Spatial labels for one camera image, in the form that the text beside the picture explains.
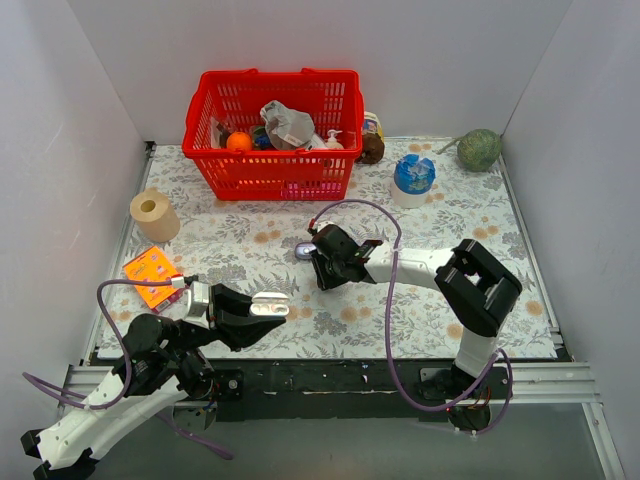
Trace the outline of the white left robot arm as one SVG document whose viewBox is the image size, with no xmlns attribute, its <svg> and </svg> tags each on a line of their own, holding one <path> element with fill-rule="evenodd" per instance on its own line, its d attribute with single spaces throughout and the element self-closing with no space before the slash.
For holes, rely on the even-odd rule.
<svg viewBox="0 0 640 480">
<path fill-rule="evenodd" d="M 145 288 L 184 291 L 187 312 L 178 320 L 154 313 L 134 318 L 116 338 L 122 356 L 86 395 L 56 387 L 31 374 L 25 379 L 70 410 L 48 428 L 21 437 L 26 455 L 40 460 L 37 479 L 86 479 L 126 435 L 183 400 L 206 409 L 241 397 L 244 375 L 215 369 L 201 349 L 220 342 L 233 352 L 256 344 L 283 325 L 289 298 L 277 292 L 248 296 L 195 276 L 176 275 Z"/>
</svg>

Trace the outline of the purple earbud charging case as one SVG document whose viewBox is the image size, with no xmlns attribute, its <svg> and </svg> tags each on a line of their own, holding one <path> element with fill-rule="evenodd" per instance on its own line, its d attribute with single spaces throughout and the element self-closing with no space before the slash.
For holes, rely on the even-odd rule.
<svg viewBox="0 0 640 480">
<path fill-rule="evenodd" d="M 311 242 L 301 242 L 294 248 L 294 256 L 301 261 L 309 261 L 313 257 L 316 247 Z"/>
</svg>

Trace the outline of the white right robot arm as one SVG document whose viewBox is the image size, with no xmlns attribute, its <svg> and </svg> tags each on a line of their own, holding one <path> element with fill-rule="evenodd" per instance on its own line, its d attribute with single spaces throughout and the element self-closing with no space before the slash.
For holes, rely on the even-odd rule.
<svg viewBox="0 0 640 480">
<path fill-rule="evenodd" d="M 484 246 L 464 239 L 452 249 L 394 248 L 390 242 L 357 244 L 335 224 L 312 227 L 311 262 L 323 291 L 347 283 L 424 287 L 440 292 L 463 326 L 453 363 L 452 383 L 464 397 L 489 384 L 485 369 L 506 317 L 522 293 L 522 284 Z"/>
</svg>

